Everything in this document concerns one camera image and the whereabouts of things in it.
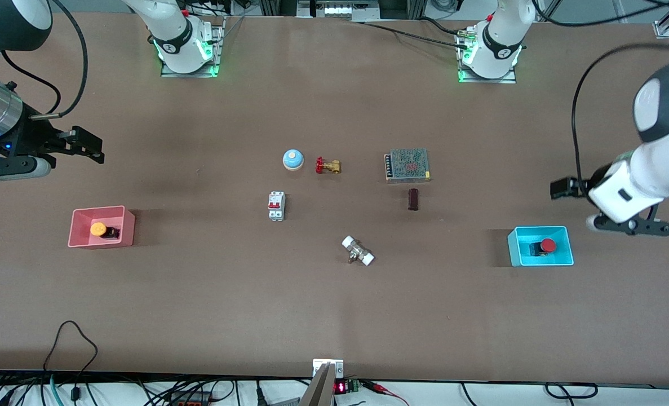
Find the metal valve with white caps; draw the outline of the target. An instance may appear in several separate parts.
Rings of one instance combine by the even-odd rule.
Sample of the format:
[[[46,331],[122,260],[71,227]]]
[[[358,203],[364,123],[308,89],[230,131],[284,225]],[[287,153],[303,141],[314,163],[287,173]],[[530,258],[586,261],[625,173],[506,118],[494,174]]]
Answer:
[[[347,259],[349,264],[360,262],[363,265],[368,266],[375,260],[375,255],[369,249],[366,249],[361,241],[352,236],[345,237],[342,241],[342,246],[349,253]]]

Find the metal mesh power supply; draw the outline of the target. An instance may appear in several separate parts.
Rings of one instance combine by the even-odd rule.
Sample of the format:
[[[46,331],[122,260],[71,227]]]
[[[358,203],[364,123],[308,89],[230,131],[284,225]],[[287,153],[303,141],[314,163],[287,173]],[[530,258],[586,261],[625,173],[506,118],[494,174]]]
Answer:
[[[424,183],[432,179],[426,148],[391,149],[384,154],[386,183]]]

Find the red alligator clip lead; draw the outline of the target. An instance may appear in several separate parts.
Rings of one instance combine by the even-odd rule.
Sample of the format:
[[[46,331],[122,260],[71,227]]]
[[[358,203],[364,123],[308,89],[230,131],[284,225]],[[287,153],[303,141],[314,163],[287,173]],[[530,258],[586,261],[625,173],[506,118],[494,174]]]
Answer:
[[[402,401],[405,406],[410,406],[408,401],[406,399],[402,398],[399,395],[396,395],[393,391],[388,390],[385,388],[385,386],[379,385],[378,383],[375,383],[374,381],[369,381],[365,379],[360,379],[360,385],[363,386],[363,388],[366,388],[367,390],[373,391],[374,393],[378,395],[384,395],[384,396],[390,396],[391,398],[398,399],[399,401]]]

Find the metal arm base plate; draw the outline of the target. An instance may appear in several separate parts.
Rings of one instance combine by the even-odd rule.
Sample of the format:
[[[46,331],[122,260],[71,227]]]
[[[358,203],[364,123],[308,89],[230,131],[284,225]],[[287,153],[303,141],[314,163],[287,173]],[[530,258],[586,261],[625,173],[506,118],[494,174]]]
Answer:
[[[199,20],[193,27],[192,43],[197,49],[197,56],[203,60],[203,64],[192,72],[176,72],[170,68],[162,56],[160,48],[157,56],[161,60],[162,78],[214,78],[219,74],[221,55],[223,54],[224,34],[226,21],[221,25],[213,25],[210,21]]]
[[[455,43],[464,46],[457,51],[458,82],[514,84],[521,43],[499,43],[490,36],[487,25],[487,21],[481,21],[455,35]]]

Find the yellow push button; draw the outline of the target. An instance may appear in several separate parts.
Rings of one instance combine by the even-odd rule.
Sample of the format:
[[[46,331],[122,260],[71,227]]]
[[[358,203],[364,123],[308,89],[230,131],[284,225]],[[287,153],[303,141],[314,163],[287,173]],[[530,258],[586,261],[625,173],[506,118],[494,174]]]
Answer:
[[[100,239],[115,240],[119,239],[121,230],[119,228],[107,226],[107,224],[103,222],[97,222],[90,226],[90,234],[93,237],[99,237]]]

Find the pink plastic box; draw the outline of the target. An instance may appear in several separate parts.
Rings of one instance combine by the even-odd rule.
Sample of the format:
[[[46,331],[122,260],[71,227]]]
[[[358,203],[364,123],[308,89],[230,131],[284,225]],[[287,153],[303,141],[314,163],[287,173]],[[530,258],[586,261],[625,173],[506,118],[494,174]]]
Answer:
[[[107,226],[119,228],[119,239],[105,240],[93,237],[90,226],[103,222]],[[100,206],[74,210],[67,245],[82,249],[111,249],[131,246],[134,241],[135,216],[125,206]]]

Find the blue plastic box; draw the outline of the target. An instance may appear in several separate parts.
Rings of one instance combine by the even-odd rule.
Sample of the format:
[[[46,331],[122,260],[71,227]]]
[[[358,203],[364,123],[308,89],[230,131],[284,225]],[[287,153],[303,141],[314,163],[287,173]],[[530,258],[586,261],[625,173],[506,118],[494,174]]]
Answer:
[[[547,257],[530,255],[530,244],[550,237],[557,243],[557,250]],[[518,226],[507,236],[511,265],[513,267],[571,266],[574,257],[567,228],[564,226]]]

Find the white circuit breaker red switches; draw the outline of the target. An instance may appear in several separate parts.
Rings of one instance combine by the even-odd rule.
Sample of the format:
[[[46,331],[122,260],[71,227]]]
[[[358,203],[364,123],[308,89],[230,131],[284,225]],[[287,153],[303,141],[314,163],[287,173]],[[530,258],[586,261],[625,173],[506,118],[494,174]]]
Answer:
[[[281,222],[285,219],[287,196],[283,191],[272,191],[269,193],[267,209],[269,219],[273,222]]]

